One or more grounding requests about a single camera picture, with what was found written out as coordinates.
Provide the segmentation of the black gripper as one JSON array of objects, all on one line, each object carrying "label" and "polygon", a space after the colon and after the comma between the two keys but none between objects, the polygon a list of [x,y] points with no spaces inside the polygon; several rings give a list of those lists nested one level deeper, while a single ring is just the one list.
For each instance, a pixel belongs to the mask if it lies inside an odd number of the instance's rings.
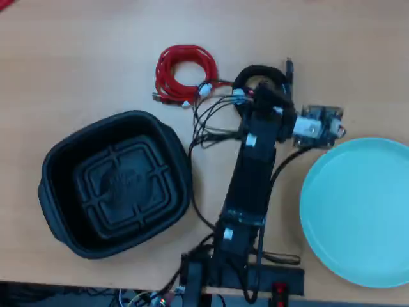
[{"label": "black gripper", "polygon": [[254,90],[249,133],[264,143],[283,143],[293,135],[296,120],[293,102],[283,93],[265,85]]}]

